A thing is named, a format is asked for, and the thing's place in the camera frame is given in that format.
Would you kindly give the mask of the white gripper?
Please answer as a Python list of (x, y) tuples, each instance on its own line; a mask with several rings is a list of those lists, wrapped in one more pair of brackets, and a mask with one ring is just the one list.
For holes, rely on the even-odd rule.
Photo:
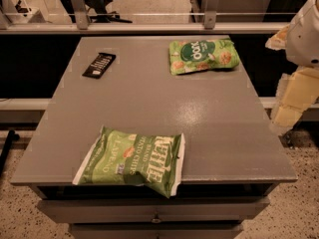
[(298, 67), (292, 75), (282, 75), (271, 112), (273, 124), (293, 127), (319, 98), (318, 0), (307, 0), (289, 26), (270, 37), (265, 47), (275, 51), (286, 49), (288, 61), (305, 66)]

